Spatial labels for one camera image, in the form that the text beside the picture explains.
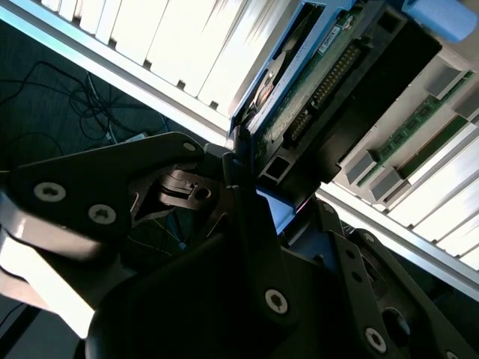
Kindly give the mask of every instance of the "screw head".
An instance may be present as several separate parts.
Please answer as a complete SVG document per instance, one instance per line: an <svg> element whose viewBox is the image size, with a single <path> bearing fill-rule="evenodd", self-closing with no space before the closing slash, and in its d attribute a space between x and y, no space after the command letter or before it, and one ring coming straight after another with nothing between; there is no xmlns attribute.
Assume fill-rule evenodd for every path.
<svg viewBox="0 0 479 359"><path fill-rule="evenodd" d="M361 237L362 237L363 239L366 239L368 242L374 243L374 238L373 238L372 235L369 234L369 233L362 233L362 234L361 234Z"/></svg>
<svg viewBox="0 0 479 359"><path fill-rule="evenodd" d="M88 210L88 217L98 224L112 224L117 219L117 214L110 206L95 204Z"/></svg>
<svg viewBox="0 0 479 359"><path fill-rule="evenodd" d="M446 352L447 359L459 359L453 352Z"/></svg>
<svg viewBox="0 0 479 359"><path fill-rule="evenodd" d="M330 206L328 205L327 203L323 203L323 208L328 211L329 213L334 213L335 210Z"/></svg>
<svg viewBox="0 0 479 359"><path fill-rule="evenodd" d="M53 182L42 182L33 189L35 197L43 202L60 202L67 196L61 185Z"/></svg>
<svg viewBox="0 0 479 359"><path fill-rule="evenodd" d="M184 141L184 142L183 142L183 147L185 147L188 151L192 151L192 152L196 151L195 145L194 145L194 144L190 144L190 143L187 142L187 141Z"/></svg>
<svg viewBox="0 0 479 359"><path fill-rule="evenodd" d="M287 300L276 289L268 289L264 294L268 307L274 310L277 314L285 314L287 312Z"/></svg>
<svg viewBox="0 0 479 359"><path fill-rule="evenodd" d="M369 345L372 346L377 352L380 354L386 353L386 350L388 349L386 342L376 329L366 328L364 335L366 336Z"/></svg>

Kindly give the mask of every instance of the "circuit board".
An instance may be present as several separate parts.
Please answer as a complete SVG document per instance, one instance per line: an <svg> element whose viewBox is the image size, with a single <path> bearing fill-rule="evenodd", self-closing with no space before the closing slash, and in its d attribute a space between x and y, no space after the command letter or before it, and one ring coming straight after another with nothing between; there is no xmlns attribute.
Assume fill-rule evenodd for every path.
<svg viewBox="0 0 479 359"><path fill-rule="evenodd" d="M364 185L434 114L472 77L467 72L442 99L429 95L406 121L377 150L371 151L376 165L358 182Z"/></svg>
<svg viewBox="0 0 479 359"><path fill-rule="evenodd" d="M448 123L431 141L422 147L398 172L402 178L408 178L417 171L434 153L448 143L468 121L461 116L456 116Z"/></svg>
<svg viewBox="0 0 479 359"><path fill-rule="evenodd" d="M325 40L293 83L274 115L255 135L257 161L263 159L267 154L268 146L276 141L295 120L297 131L293 133L294 136L297 136L302 127L310 120L308 114L302 113L302 109L313 94L325 97L327 95L326 90L332 88L332 86L324 87L325 80L331 75L330 70L334 70L332 69L333 66L338 64L338 58L345 54L347 45L352 40L354 29L360 19L360 10L351 10L342 19L338 20L325 37Z"/></svg>

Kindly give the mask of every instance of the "ram module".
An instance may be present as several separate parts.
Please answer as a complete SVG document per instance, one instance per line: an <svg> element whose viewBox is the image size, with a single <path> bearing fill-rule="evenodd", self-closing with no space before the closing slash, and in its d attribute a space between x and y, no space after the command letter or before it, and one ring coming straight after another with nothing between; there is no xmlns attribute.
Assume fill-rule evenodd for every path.
<svg viewBox="0 0 479 359"><path fill-rule="evenodd" d="M377 150L371 151L376 165L358 182L364 185L434 114L472 77L467 72L442 98L429 95L406 121Z"/></svg>

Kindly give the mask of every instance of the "white label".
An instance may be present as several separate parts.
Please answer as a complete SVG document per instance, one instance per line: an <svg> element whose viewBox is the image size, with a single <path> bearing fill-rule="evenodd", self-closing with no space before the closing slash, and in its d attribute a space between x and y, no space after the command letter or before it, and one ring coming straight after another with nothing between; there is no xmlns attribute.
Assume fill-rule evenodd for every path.
<svg viewBox="0 0 479 359"><path fill-rule="evenodd" d="M341 31L341 28L339 26L335 26L332 28L331 32L329 35L326 37L326 39L323 41L323 44L320 46L318 49L318 52L321 55L324 55L326 51L328 51L329 47L331 46L332 42L335 40L335 38L339 35Z"/></svg>

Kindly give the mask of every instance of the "cable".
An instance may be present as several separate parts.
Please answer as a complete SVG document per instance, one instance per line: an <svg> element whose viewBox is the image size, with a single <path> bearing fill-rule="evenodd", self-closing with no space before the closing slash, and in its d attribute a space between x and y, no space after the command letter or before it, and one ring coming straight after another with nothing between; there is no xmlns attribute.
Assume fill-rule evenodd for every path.
<svg viewBox="0 0 479 359"><path fill-rule="evenodd" d="M170 256L170 257L173 256L170 252L164 251L163 249L154 247L154 246L152 246L152 245L147 245L146 243L143 243L143 242L139 242L139 241L133 239L131 236L128 236L128 239L129 239L130 241L132 241L133 243L136 243L137 245L141 245L141 246L143 246L143 247L153 249L153 250L158 251L158 252L160 252L160 253L162 253L162 254L166 254L166 255L168 255L168 256Z"/></svg>
<svg viewBox="0 0 479 359"><path fill-rule="evenodd" d="M24 137L32 136L32 135L38 135L38 136L43 136L43 137L48 138L50 141L53 142L53 144L55 144L56 148L58 149L58 152L62 156L64 156L64 152L61 149L61 146L57 142L57 140L55 140L52 136L47 135L46 133L43 133L43 132L27 132L27 133L23 133L19 136L16 136L15 138L12 138L11 140L9 140L4 146L0 147L0 153L4 152L8 147L10 147L12 144L15 144L15 142L17 142L18 140L21 140Z"/></svg>
<svg viewBox="0 0 479 359"><path fill-rule="evenodd" d="M181 241L173 234L171 233L169 230L167 230L166 228L164 228L156 219L153 219L153 222L155 222L156 224L158 224L158 227L160 227L162 230L164 230L171 238L173 238L175 241L177 241L178 243L181 243Z"/></svg>
<svg viewBox="0 0 479 359"><path fill-rule="evenodd" d="M57 88L53 88L48 85L43 85L37 82L30 82L28 79L32 76L33 72L35 69L39 66L45 66L48 67L51 70L54 70L55 72L59 73L63 77L75 82L79 88L70 91L66 89L66 87L63 84L60 84L64 90L59 90ZM55 65L52 65L48 62L45 61L38 61L33 65L33 67L28 71L27 75L23 78L23 80L10 80L10 79L2 79L0 82L3 83L18 83L20 84L20 87L17 89L16 92L14 92L12 95L8 96L7 98L3 99L0 102L0 106L4 105L8 101L11 101L14 99L16 96L18 96L22 90L25 88L26 85L34 85L42 88L49 89L51 91L54 91L56 93L60 93L64 96L69 97L69 104L72 109L78 116L79 116L79 128L82 132L82 134L92 140L92 141L99 141L104 137L109 138L109 140L113 140L113 142L117 143L117 139L115 134L113 133L112 129L112 124L117 126L118 128L122 129L123 131L130 132L134 135L143 132L143 131L137 131L134 129L129 128L128 126L123 125L120 121L118 121L112 113L109 111L109 109L142 109L142 110L151 110L154 111L152 108L148 108L145 105L129 105L129 104L124 104L124 103L119 103L121 100L123 94L117 95L115 98L112 98L112 86L109 85L109 96L108 99L103 99L97 91L93 78L90 73L87 72L85 81L82 82L76 77L66 73L65 71L59 69ZM106 123L102 122L101 119L98 117L98 115L103 114L106 118ZM163 126L158 128L155 132L159 132L162 130L164 127L167 132L169 132L168 124L166 119L162 116L162 114L158 113L157 114L161 117ZM98 137L89 135L85 131L84 127L84 121L93 118L95 122L97 123L98 127L101 129L101 135Z"/></svg>
<svg viewBox="0 0 479 359"><path fill-rule="evenodd" d="M24 303L20 303L18 305L16 305L15 307L13 307L13 309L7 313L6 316L3 317L3 320L0 322L0 328L3 326L3 324L5 324L5 322L7 321L8 317L12 315L12 313L17 310L18 308L20 308L22 305L24 305Z"/></svg>

